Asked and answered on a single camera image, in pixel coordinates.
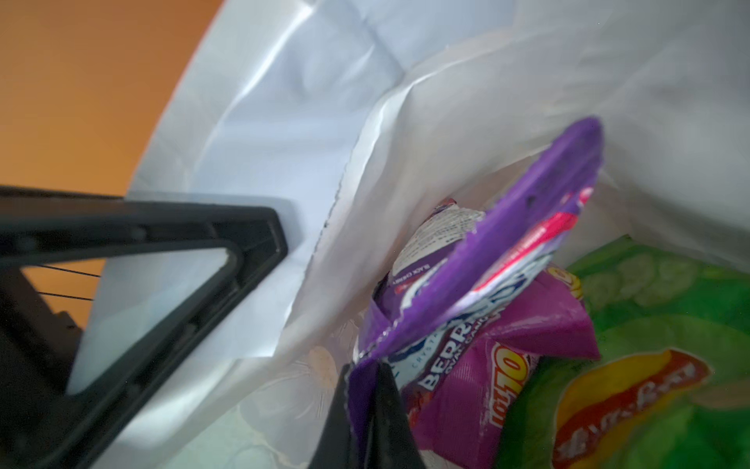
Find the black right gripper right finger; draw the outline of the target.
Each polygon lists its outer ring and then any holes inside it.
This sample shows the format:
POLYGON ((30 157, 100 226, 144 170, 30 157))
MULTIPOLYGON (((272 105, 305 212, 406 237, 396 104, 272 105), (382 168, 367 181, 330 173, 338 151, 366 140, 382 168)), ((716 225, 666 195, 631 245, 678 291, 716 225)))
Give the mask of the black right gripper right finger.
POLYGON ((402 408, 392 369, 379 363, 370 407, 365 448, 365 467, 372 469, 424 469, 402 408))

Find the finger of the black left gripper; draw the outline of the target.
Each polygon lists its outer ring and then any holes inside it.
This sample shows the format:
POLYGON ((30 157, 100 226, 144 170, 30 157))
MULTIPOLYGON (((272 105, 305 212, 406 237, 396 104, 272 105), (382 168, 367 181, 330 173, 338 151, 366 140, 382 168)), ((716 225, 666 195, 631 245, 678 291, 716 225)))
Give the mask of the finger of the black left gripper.
POLYGON ((1 190, 1 464, 88 468, 284 259, 265 206, 1 190))

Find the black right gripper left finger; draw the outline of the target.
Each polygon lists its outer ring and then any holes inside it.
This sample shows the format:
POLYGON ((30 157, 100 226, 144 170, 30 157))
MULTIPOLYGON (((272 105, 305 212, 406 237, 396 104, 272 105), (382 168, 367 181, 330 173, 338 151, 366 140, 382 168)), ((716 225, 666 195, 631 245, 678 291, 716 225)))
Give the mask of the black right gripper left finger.
POLYGON ((342 367, 310 469, 358 469, 357 440, 347 413, 347 377, 351 366, 342 367))

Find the magenta purple snack bag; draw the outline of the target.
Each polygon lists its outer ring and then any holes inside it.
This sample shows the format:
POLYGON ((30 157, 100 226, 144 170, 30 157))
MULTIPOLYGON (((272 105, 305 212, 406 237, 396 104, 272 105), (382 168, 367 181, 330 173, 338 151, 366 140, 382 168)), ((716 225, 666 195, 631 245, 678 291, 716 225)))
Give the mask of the magenta purple snack bag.
POLYGON ((419 380, 402 389, 428 468, 489 468, 513 403, 544 357, 601 355, 578 277, 547 268, 492 322, 449 332, 419 380), (462 332, 474 336, 459 344, 462 332))

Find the purple berries candy bag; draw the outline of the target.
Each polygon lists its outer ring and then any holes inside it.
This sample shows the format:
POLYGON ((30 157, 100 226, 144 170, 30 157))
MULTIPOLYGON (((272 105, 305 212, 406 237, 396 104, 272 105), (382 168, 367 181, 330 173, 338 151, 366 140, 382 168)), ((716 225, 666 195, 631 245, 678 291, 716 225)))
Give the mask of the purple berries candy bag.
POLYGON ((352 435, 366 443, 380 361, 412 353, 429 335, 488 317, 515 299, 575 226, 603 165, 604 126, 570 125, 437 265, 415 279, 394 311, 372 302, 347 376, 352 435))

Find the green Lays chips bag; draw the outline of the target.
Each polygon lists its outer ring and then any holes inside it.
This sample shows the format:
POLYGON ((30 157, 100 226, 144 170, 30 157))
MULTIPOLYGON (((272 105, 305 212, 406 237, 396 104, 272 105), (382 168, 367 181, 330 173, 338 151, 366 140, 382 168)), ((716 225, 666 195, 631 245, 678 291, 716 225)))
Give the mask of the green Lays chips bag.
POLYGON ((571 266, 601 357, 544 359, 498 468, 745 468, 749 277, 623 236, 571 266))

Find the floral paper bag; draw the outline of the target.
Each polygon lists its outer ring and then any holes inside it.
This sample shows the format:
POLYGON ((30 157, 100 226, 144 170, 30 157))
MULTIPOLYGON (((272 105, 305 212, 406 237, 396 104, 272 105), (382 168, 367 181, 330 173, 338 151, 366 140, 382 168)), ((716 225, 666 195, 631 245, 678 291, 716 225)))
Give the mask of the floral paper bag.
POLYGON ((629 235, 748 269, 747 2, 226 2, 127 199, 273 207, 289 253, 95 466, 305 465, 423 219, 588 115, 605 167, 557 264, 629 235))

